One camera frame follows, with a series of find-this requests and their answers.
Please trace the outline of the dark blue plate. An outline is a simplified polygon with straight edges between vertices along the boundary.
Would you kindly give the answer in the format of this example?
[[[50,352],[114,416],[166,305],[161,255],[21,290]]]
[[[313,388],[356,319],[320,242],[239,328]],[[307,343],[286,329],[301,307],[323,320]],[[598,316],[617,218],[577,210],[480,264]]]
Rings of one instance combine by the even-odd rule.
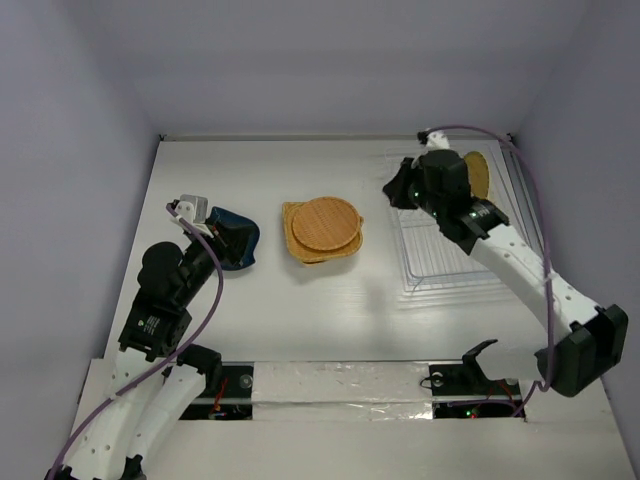
[[[205,224],[214,232],[214,252],[223,271],[239,271],[255,264],[260,229],[251,219],[214,206]]]

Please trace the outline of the round bamboo plate green rim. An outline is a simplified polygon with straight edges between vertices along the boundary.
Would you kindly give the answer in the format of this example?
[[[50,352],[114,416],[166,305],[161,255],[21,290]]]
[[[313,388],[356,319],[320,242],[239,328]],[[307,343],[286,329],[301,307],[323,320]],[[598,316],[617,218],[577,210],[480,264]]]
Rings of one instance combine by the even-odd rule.
[[[487,160],[478,151],[471,151],[464,156],[467,165],[471,193],[480,199],[489,199],[490,172]]]

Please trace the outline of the round woven plate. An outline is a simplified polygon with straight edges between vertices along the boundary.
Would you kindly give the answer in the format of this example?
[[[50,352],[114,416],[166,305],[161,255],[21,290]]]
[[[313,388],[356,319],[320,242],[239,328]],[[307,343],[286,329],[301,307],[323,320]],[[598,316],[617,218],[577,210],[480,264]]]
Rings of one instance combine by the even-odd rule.
[[[306,247],[337,250],[357,235],[360,215],[346,200],[318,197],[304,202],[293,216],[293,233]]]

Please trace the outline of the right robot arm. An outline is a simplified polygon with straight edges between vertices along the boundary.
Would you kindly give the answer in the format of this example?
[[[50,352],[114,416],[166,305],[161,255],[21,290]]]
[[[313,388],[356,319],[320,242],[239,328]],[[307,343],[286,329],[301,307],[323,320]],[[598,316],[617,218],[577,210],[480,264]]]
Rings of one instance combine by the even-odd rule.
[[[622,357],[628,315],[581,294],[538,255],[488,199],[472,193],[468,165],[455,151],[406,157],[382,188],[391,207],[422,210],[440,233],[486,267],[546,328],[547,345],[535,354],[551,389],[575,397]]]

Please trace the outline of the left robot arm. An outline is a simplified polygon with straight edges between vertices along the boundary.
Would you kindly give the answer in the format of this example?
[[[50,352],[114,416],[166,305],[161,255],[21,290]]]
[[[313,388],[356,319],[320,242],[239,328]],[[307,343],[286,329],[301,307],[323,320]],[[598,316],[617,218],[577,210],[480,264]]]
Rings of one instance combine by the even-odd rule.
[[[143,479],[187,407],[224,387],[220,353],[185,340],[187,310],[213,274],[254,264],[258,226],[225,214],[187,227],[186,249],[149,247],[105,398],[71,435],[49,479]]]

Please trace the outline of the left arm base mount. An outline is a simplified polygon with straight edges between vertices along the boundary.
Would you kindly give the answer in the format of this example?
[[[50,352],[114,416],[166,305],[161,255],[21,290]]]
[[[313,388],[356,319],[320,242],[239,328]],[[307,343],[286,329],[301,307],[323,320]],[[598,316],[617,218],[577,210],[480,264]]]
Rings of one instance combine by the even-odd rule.
[[[207,386],[182,413],[185,421],[238,421],[253,417],[253,363],[224,363],[216,386]]]

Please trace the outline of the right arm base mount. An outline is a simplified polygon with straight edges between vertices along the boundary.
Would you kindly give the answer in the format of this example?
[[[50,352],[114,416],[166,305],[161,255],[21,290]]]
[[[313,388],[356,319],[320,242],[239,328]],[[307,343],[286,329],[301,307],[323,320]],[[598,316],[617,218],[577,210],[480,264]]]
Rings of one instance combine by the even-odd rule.
[[[430,364],[419,386],[432,396],[435,419],[477,420],[509,418],[522,405],[517,380],[490,380],[477,357],[497,339],[485,340],[465,352],[459,361]]]

